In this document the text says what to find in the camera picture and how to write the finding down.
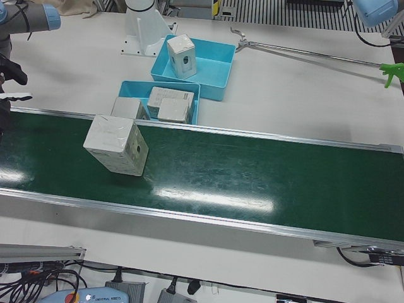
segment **white table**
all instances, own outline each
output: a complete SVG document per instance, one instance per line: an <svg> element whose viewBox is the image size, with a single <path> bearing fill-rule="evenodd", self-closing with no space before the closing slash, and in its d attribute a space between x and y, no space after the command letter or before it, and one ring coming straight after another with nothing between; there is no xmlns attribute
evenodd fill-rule
<svg viewBox="0 0 404 303"><path fill-rule="evenodd" d="M176 20L178 33L236 44L229 23ZM234 24L258 42L393 62L353 33ZM7 92L35 98L19 106L108 114L124 80L152 80L154 59L122 56L124 16L62 19L55 32L13 37L12 59L29 85ZM385 42L378 34L366 39ZM376 69L291 59L245 49L235 57L223 102L201 100L199 123L289 136L404 145L404 100ZM166 219L138 218L30 201L0 201L0 242L83 246L92 261L345 302L401 300L395 267L358 269L311 241Z"/></svg>

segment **green grabber claw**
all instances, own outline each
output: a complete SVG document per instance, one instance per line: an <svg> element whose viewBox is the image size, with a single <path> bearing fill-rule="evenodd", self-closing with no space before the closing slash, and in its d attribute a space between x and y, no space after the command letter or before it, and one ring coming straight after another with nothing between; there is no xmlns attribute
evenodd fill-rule
<svg viewBox="0 0 404 303"><path fill-rule="evenodd" d="M397 64L382 64L380 70L383 71L383 75L389 75L385 88L388 88L393 81L393 77L397 76L401 82L404 82L404 63Z"/></svg>

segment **plastic bin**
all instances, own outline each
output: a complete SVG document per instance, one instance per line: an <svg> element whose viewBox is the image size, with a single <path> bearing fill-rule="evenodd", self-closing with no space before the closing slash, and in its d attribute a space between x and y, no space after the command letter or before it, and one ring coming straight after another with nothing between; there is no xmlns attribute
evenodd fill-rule
<svg viewBox="0 0 404 303"><path fill-rule="evenodd" d="M175 76L167 50L167 40L175 37L168 35L151 69L155 81L194 82L201 85L201 98L222 101L225 94L230 70L232 68L235 46L207 40L193 39L196 51L196 75L187 79Z"/></svg>
<svg viewBox="0 0 404 303"><path fill-rule="evenodd" d="M119 91L119 97L139 98L148 112L147 102L154 86L194 93L194 110L192 112L191 124L198 123L199 93L201 87L197 83L123 81L121 90Z"/></svg>

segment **white box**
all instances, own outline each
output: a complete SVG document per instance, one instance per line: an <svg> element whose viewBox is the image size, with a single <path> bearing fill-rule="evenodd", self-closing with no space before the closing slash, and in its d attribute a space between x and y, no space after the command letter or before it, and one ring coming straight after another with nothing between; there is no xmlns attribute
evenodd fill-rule
<svg viewBox="0 0 404 303"><path fill-rule="evenodd" d="M138 98L117 97L111 115L114 117L150 120L150 117Z"/></svg>
<svg viewBox="0 0 404 303"><path fill-rule="evenodd" d="M188 123L188 101L184 99L164 98L158 112L158 120L163 122Z"/></svg>
<svg viewBox="0 0 404 303"><path fill-rule="evenodd" d="M170 88L162 88L154 86L151 90L147 108L152 118L158 117L158 111L164 98L187 100L189 108L193 107L194 93L184 92L182 90L171 90Z"/></svg>
<svg viewBox="0 0 404 303"><path fill-rule="evenodd" d="M167 48L177 78L186 79L196 74L195 45L187 35L167 40Z"/></svg>
<svg viewBox="0 0 404 303"><path fill-rule="evenodd" d="M95 116L83 147L109 171L140 176L148 147L132 119Z"/></svg>

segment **green conveyor belt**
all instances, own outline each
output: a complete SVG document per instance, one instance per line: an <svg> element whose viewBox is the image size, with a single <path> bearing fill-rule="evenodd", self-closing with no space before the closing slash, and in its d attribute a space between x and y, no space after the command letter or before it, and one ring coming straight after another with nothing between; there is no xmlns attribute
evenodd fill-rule
<svg viewBox="0 0 404 303"><path fill-rule="evenodd" d="M12 113L0 187L404 242L398 153L141 126L142 177L84 148L91 121Z"/></svg>

